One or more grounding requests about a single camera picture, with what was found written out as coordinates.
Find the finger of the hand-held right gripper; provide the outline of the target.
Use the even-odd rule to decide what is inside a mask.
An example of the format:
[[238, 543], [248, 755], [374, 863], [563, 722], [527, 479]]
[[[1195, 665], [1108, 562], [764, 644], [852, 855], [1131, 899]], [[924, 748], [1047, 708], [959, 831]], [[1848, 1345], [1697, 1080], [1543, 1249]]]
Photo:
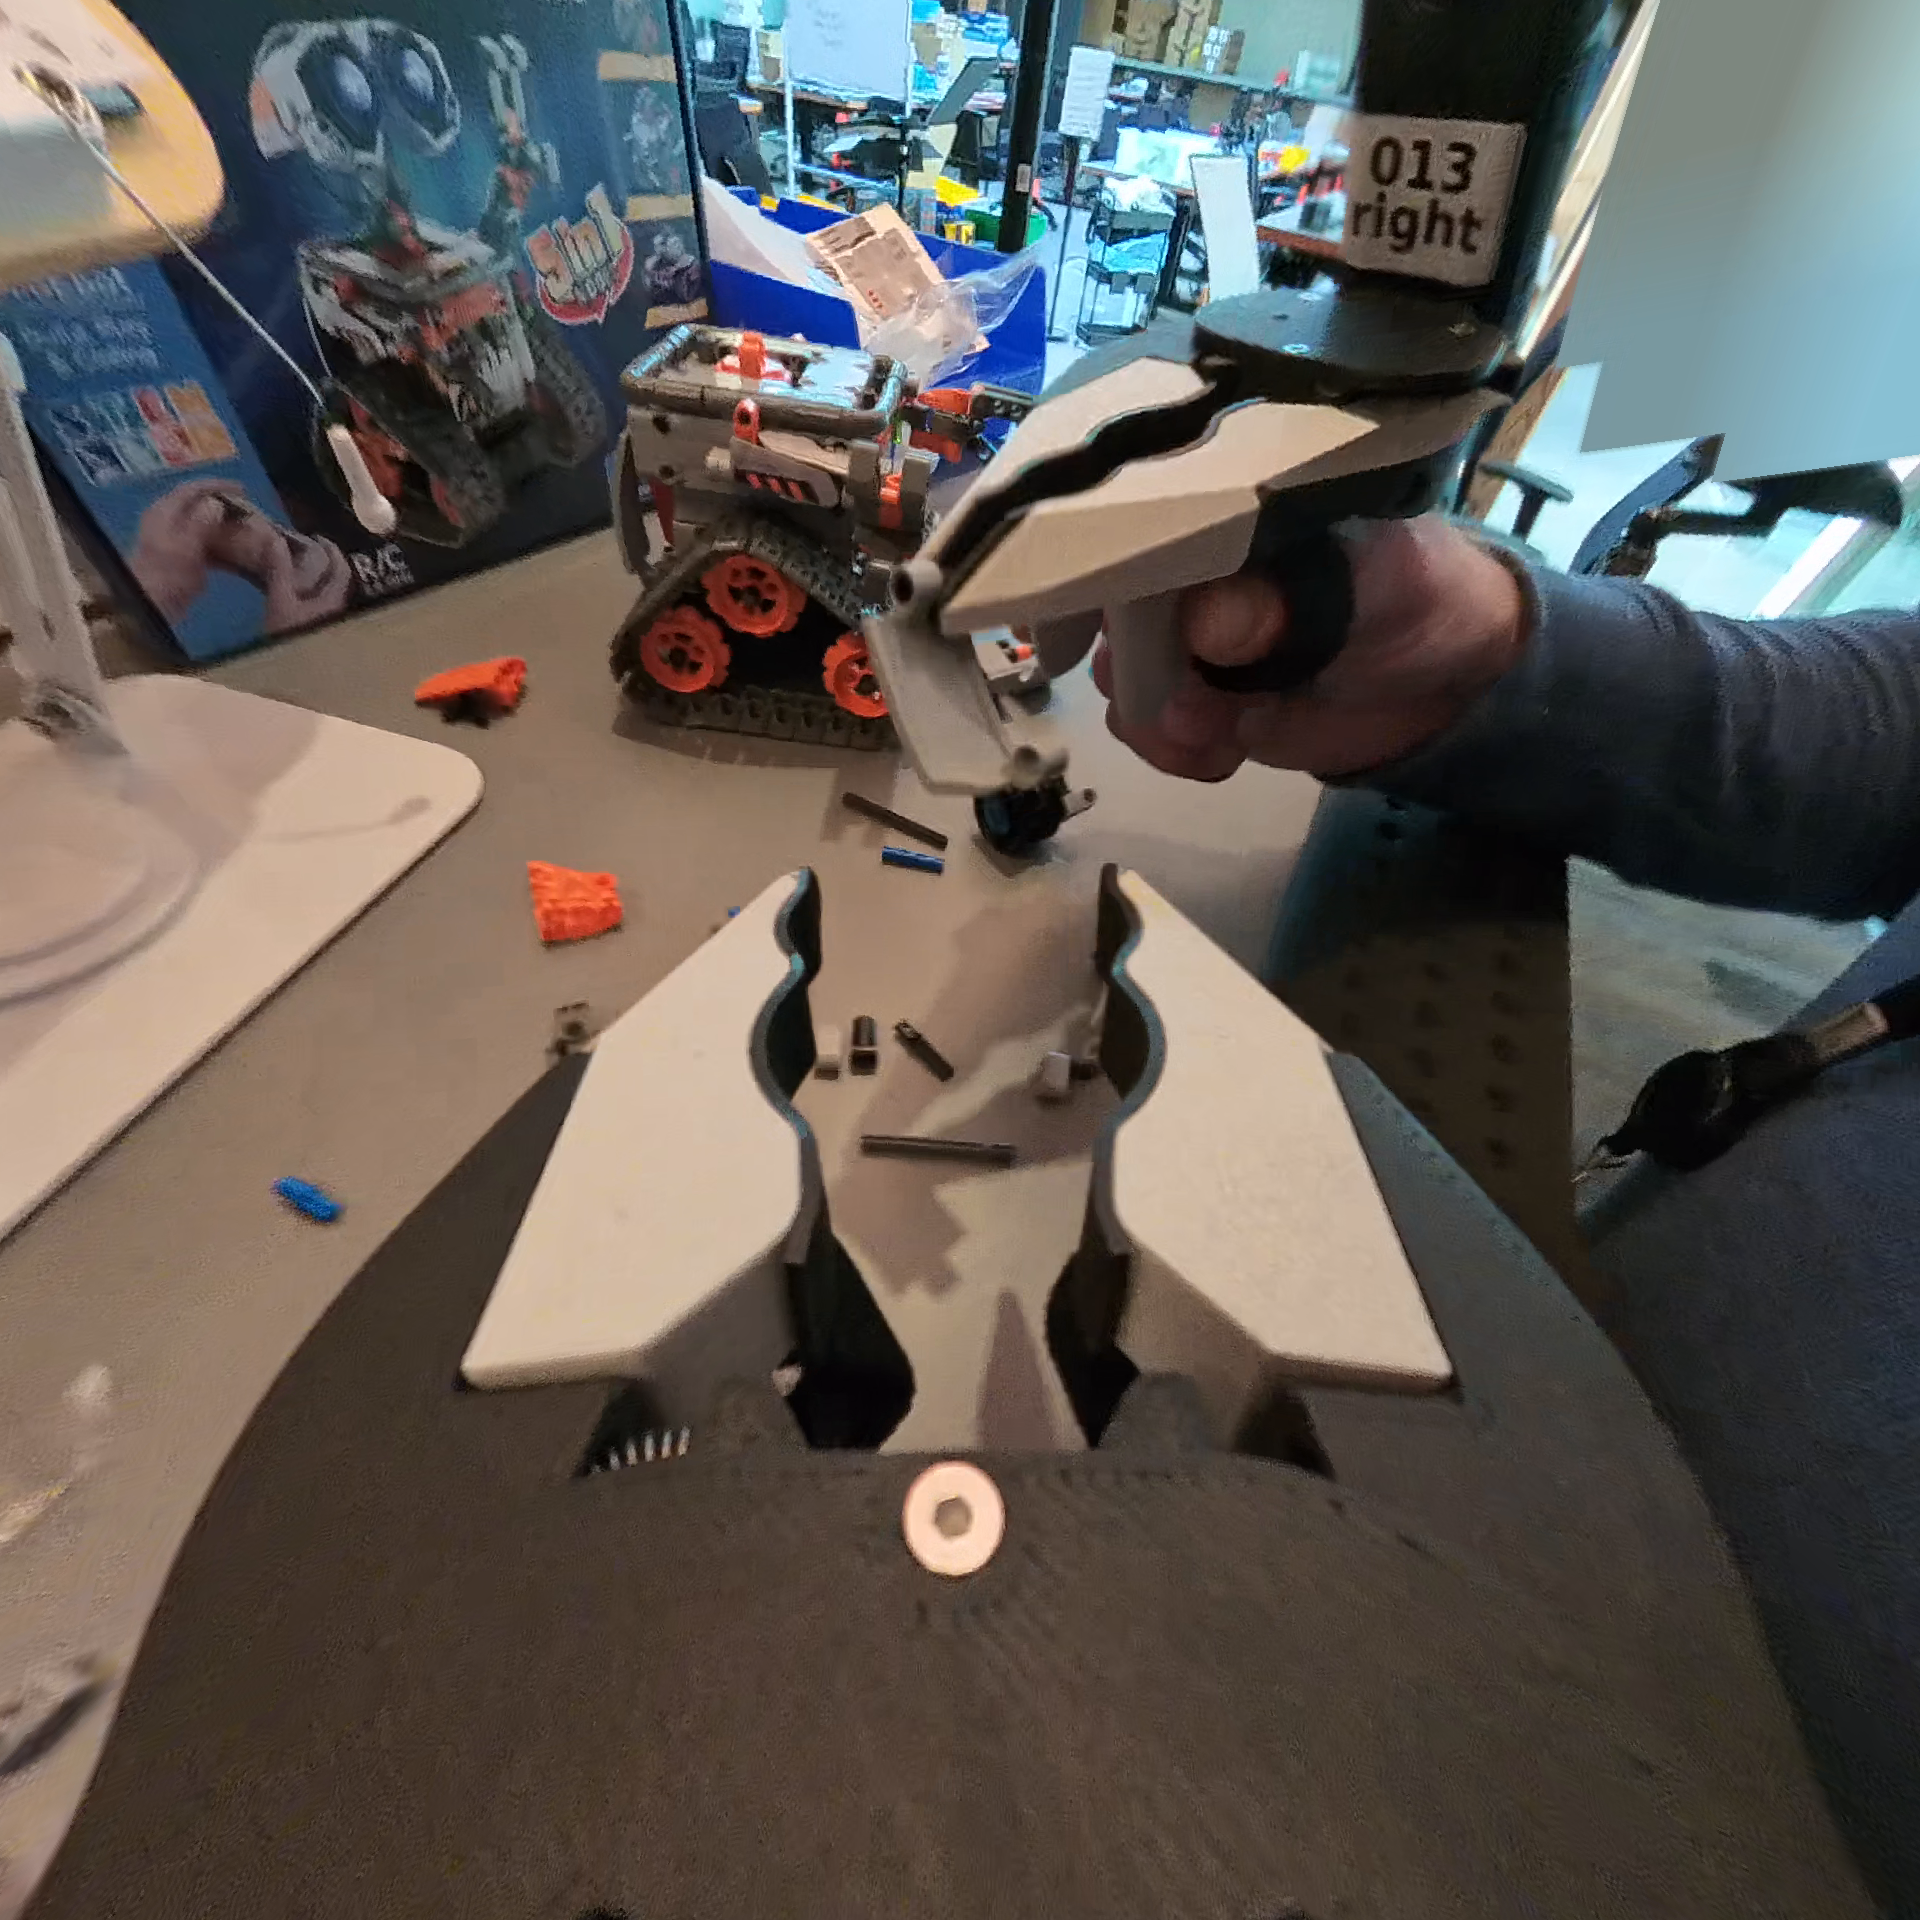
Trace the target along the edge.
[[1248, 559], [1263, 491], [1373, 432], [1327, 404], [1239, 404], [1198, 444], [1022, 511], [945, 593], [940, 629], [1030, 626], [1217, 579]]
[[959, 523], [992, 527], [1023, 507], [1086, 493], [1127, 465], [1198, 444], [1221, 410], [1216, 357], [1185, 363], [1139, 357], [1035, 407], [959, 498]]

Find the white book stand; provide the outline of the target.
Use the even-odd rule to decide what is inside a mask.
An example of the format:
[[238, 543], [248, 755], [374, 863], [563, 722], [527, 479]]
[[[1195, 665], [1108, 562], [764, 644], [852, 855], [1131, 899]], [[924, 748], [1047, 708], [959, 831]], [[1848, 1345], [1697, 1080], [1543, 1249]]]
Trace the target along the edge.
[[[112, 4], [4, 4], [4, 293], [185, 255], [199, 109]], [[4, 341], [1, 1234], [431, 852], [477, 769], [203, 679], [97, 665]]]

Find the person's clothed body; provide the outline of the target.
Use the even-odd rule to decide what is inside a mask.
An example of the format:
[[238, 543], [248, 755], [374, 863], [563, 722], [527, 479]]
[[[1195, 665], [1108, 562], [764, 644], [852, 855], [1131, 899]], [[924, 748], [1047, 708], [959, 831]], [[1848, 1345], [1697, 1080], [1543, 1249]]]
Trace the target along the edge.
[[[1888, 994], [1915, 1013], [1915, 960], [1908, 912], [1788, 1028]], [[1915, 1037], [1827, 1071], [1704, 1169], [1630, 1162], [1591, 1251], [1873, 1906], [1915, 1915]]]

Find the grey orange tracked toy robot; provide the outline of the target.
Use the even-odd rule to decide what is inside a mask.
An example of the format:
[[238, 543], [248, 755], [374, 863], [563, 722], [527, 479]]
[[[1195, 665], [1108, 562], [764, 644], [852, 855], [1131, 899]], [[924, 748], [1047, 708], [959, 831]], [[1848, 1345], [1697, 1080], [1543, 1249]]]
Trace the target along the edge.
[[864, 624], [940, 515], [1035, 404], [925, 388], [889, 354], [684, 325], [620, 379], [612, 520], [640, 589], [611, 674], [656, 728], [889, 753]]

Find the black belt pouch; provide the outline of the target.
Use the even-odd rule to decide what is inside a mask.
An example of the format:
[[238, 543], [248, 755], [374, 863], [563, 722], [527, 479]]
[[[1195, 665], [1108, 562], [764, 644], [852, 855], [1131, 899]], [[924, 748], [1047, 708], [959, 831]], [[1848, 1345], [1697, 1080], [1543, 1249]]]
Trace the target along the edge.
[[1583, 1179], [1630, 1162], [1669, 1173], [1704, 1169], [1827, 1071], [1910, 1037], [1915, 1013], [1899, 1016], [1888, 994], [1844, 1007], [1805, 1028], [1685, 1051], [1643, 1083], [1574, 1176]]

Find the white sticker sheet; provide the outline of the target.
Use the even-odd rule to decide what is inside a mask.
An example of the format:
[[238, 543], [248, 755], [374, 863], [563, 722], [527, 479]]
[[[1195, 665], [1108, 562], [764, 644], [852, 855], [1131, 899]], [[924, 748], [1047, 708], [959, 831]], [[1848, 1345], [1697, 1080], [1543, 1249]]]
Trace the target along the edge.
[[872, 205], [803, 235], [817, 273], [845, 295], [861, 330], [900, 320], [945, 289], [920, 235], [891, 205]]

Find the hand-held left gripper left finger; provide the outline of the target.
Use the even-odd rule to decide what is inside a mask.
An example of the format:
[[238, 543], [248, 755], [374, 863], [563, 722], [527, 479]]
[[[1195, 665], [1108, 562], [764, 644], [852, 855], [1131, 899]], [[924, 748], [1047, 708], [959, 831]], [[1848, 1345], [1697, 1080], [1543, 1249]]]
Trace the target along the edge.
[[647, 1439], [777, 1388], [817, 1450], [877, 1450], [913, 1399], [885, 1313], [833, 1237], [795, 1106], [815, 1066], [811, 868], [777, 876], [612, 1020], [536, 1176], [462, 1361], [475, 1391], [629, 1391]]

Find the whiteboard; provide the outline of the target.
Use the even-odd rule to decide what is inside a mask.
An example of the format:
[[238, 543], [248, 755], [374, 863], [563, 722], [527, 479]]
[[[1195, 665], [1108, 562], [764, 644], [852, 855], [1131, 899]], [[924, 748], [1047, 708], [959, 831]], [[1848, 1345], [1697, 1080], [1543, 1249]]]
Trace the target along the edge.
[[902, 100], [909, 19], [909, 3], [788, 3], [784, 67], [797, 89]]

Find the orange wedge brick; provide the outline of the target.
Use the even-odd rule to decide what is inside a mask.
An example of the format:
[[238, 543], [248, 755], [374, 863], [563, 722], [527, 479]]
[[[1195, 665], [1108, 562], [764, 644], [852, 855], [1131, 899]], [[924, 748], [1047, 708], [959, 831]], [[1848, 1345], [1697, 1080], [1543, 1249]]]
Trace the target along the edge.
[[541, 946], [583, 944], [620, 931], [627, 922], [617, 879], [608, 871], [531, 859], [525, 880]]

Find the grey grooved curved panel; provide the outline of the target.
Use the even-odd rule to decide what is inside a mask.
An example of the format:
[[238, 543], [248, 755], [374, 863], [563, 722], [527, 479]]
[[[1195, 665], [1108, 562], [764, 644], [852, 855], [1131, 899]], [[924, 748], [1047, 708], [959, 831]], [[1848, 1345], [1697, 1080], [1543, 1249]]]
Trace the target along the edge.
[[893, 567], [887, 604], [861, 624], [870, 669], [917, 780], [940, 796], [984, 799], [1067, 776], [1056, 729], [1004, 711], [971, 635], [945, 635], [941, 570], [925, 559]]

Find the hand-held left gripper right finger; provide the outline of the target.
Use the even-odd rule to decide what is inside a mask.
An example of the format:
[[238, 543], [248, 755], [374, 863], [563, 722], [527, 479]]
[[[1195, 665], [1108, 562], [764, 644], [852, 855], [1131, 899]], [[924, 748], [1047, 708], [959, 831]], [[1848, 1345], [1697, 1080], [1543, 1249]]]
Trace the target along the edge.
[[1115, 1106], [1047, 1351], [1094, 1450], [1128, 1391], [1189, 1383], [1256, 1434], [1303, 1388], [1431, 1396], [1454, 1364], [1327, 1047], [1135, 871], [1096, 880], [1094, 1064]]

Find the small orange fin piece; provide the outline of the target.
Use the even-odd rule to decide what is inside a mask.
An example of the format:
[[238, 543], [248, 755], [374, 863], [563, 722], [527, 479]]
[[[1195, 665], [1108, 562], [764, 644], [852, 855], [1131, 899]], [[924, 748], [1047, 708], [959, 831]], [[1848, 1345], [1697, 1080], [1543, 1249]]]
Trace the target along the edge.
[[459, 664], [422, 679], [413, 705], [448, 724], [486, 729], [493, 721], [517, 714], [525, 682], [527, 664], [521, 657]]

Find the black office chair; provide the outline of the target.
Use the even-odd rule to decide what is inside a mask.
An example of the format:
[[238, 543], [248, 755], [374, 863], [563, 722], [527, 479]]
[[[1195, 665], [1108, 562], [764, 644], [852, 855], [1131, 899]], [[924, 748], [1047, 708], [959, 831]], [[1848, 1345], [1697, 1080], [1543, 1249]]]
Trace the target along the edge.
[[1548, 506], [1566, 507], [1574, 498], [1571, 488], [1548, 474], [1539, 474], [1512, 461], [1481, 458], [1472, 479], [1472, 500], [1478, 504], [1478, 520], [1486, 522], [1491, 517], [1502, 491], [1512, 491], [1517, 497], [1517, 507], [1507, 535], [1521, 544], [1531, 540], [1539, 517]]

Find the blue robot kit box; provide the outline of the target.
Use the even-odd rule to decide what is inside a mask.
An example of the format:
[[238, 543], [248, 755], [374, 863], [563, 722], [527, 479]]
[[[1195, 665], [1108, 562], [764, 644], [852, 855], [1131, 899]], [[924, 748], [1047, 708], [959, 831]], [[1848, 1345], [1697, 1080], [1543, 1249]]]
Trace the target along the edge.
[[207, 127], [180, 255], [4, 295], [51, 490], [203, 664], [608, 522], [707, 313], [684, 4], [123, 4]]

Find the person's right forearm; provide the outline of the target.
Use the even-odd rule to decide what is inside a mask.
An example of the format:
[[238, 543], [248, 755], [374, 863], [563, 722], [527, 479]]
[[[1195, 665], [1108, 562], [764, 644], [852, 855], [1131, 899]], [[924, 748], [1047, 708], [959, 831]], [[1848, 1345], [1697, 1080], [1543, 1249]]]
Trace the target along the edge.
[[1917, 889], [1917, 612], [1747, 619], [1502, 556], [1517, 660], [1336, 784], [1709, 906], [1895, 922]]

